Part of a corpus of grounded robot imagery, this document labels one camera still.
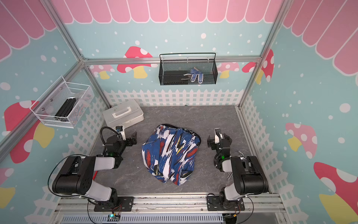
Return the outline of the blue patterned trousers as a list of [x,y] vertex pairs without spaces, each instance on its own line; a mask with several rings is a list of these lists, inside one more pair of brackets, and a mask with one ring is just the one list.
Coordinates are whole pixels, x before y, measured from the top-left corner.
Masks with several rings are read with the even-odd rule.
[[198,140],[183,129],[159,125],[142,145],[144,165],[160,182],[183,185],[194,171]]

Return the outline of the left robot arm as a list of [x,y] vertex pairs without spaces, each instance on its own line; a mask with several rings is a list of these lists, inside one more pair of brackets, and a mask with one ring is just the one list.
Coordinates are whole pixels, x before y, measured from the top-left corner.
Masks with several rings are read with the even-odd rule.
[[136,132],[126,140],[118,136],[108,138],[105,146],[109,150],[106,155],[69,156],[52,183],[52,193],[61,197],[82,196],[92,199],[100,210],[118,209],[123,200],[118,198],[117,190],[95,182],[93,176],[96,171],[117,169],[123,161],[122,153],[125,148],[135,144]]

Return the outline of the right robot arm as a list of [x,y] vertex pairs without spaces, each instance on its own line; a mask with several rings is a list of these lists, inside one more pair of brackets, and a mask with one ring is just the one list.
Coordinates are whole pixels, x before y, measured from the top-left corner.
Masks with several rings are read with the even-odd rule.
[[232,156],[230,146],[232,139],[222,133],[219,128],[214,130],[214,137],[208,137],[208,147],[216,151],[213,163],[220,172],[228,173],[233,183],[219,192],[207,195],[209,211],[244,211],[243,199],[250,195],[259,195],[269,191],[269,183],[256,156]]

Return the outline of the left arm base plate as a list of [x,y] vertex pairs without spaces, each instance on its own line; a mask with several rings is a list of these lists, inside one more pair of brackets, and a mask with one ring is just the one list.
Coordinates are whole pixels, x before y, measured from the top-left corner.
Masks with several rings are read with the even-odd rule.
[[116,197],[105,202],[95,202],[94,212],[131,212],[134,197]]

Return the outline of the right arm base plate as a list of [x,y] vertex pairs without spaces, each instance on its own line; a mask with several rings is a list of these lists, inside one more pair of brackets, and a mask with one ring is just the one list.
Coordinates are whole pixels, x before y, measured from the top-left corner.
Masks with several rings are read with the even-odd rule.
[[237,201],[228,201],[220,196],[213,194],[207,195],[207,209],[208,211],[244,211],[245,206],[242,198]]

